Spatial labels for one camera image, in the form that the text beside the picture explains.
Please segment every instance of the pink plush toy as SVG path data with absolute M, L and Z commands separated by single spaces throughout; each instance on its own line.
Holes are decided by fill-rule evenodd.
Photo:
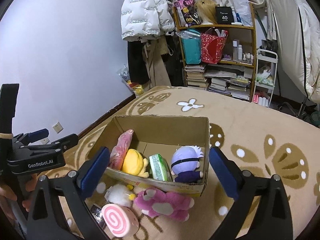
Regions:
M 149 217 L 165 215 L 178 221 L 189 219 L 188 209 L 195 204 L 193 198 L 175 192 L 164 193 L 150 187 L 141 191 L 134 203 L 142 209 L 142 213 Z
M 121 170 L 124 158 L 129 149 L 132 140 L 133 130 L 127 130 L 118 138 L 118 143 L 113 147 L 110 154 L 109 167 L 115 170 Z

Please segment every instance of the cardboard box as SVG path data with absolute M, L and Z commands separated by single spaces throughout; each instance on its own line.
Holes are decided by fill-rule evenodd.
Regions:
M 170 171 L 171 158 L 176 149 L 185 145 L 201 147 L 204 158 L 200 158 L 200 168 L 197 170 L 203 171 L 204 177 L 199 184 L 167 182 L 129 175 L 108 167 L 105 173 L 109 177 L 142 188 L 155 186 L 166 192 L 175 191 L 191 196 L 201 196 L 207 182 L 209 167 L 210 128 L 207 117 L 115 116 L 103 130 L 88 157 L 94 156 L 101 146 L 106 146 L 112 151 L 119 136 L 129 129 L 134 130 L 130 148 L 136 149 L 147 159 L 149 156 L 159 153 L 167 161 Z

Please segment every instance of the beige patterned rug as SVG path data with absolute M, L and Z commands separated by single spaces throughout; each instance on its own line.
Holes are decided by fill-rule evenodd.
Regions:
M 277 173 L 282 177 L 290 203 L 294 237 L 299 235 L 316 212 L 320 204 L 320 129 L 273 109 L 181 87 L 155 87 L 116 113 L 141 114 L 207 116 L 211 123 L 210 143 L 220 147 L 227 158 L 235 161 L 242 170 L 250 170 L 256 176 L 269 178 Z M 88 158 L 89 150 L 95 148 L 95 141 L 110 119 L 93 129 L 79 141 L 78 146 L 65 153 L 65 167 L 46 174 L 54 178 L 78 170 Z M 94 195 L 86 200 L 88 206 L 93 203 L 103 206 L 104 194 L 114 183 L 114 180 L 104 175 Z M 65 200 L 61 201 L 71 230 L 80 235 Z M 134 206 L 140 229 L 134 236 L 124 239 L 207 240 L 218 228 L 232 203 L 210 168 L 207 187 L 201 197 L 195 198 L 188 221 L 180 223 L 162 216 L 151 219 Z M 258 200 L 255 199 L 239 236 L 246 233 L 257 204 Z M 105 232 L 111 239 L 116 239 L 108 229 Z

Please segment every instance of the white rolling cart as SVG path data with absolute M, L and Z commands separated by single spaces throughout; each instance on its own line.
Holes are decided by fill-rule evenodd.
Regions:
M 274 54 L 275 58 L 272 57 L 267 57 L 264 56 L 263 53 L 267 52 L 270 54 Z M 271 75 L 273 77 L 273 85 L 269 86 L 269 85 L 265 85 L 265 84 L 260 84 L 257 81 L 257 74 L 258 74 L 258 66 L 261 66 L 261 61 L 265 61 L 266 65 L 269 65 L 271 68 Z M 269 99 L 269 103 L 268 103 L 268 107 L 270 106 L 271 100 L 272 100 L 272 96 L 273 96 L 273 92 L 275 89 L 275 82 L 276 82 L 276 75 L 277 75 L 277 65 L 278 65 L 278 54 L 276 54 L 275 52 L 269 51 L 269 50 L 265 50 L 265 49 L 258 49 L 257 50 L 257 61 L 256 61 L 256 74 L 255 74 L 255 80 L 254 80 L 254 90 L 253 90 L 253 96 L 255 95 L 256 89 L 257 88 L 261 88 L 262 91 L 265 91 L 270 95 L 270 99 Z

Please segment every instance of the pink swirl cushion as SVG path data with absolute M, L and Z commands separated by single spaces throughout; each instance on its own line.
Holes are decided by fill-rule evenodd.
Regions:
M 129 208 L 107 204 L 101 211 L 104 221 L 115 237 L 133 236 L 138 231 L 138 219 Z

